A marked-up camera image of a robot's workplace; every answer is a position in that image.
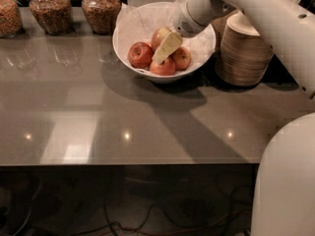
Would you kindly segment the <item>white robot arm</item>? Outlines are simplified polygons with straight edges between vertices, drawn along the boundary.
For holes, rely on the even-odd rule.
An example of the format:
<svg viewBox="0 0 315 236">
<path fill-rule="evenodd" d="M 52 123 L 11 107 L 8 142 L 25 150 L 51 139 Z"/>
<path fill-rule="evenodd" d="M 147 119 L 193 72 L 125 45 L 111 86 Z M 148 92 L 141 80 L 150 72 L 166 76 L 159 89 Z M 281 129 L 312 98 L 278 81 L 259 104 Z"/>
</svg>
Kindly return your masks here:
<svg viewBox="0 0 315 236">
<path fill-rule="evenodd" d="M 294 80 L 315 94 L 315 15 L 290 0 L 179 0 L 170 14 L 185 37 L 236 8 Z M 315 114 L 282 127 L 267 145 L 255 184 L 251 236 L 315 236 Z"/>
</svg>

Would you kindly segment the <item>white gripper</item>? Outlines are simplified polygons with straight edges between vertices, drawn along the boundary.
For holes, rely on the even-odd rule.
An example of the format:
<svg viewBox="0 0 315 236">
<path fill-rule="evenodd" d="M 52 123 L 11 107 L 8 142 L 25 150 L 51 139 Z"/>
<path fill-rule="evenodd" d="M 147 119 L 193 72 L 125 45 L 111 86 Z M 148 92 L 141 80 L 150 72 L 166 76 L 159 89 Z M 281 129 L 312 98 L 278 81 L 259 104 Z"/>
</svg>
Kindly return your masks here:
<svg viewBox="0 0 315 236">
<path fill-rule="evenodd" d="M 154 51 L 153 60 L 162 63 L 183 43 L 183 37 L 194 37 L 212 21 L 234 10 L 226 0 L 176 0 L 171 16 L 172 26 L 177 31 L 169 32 Z"/>
</svg>

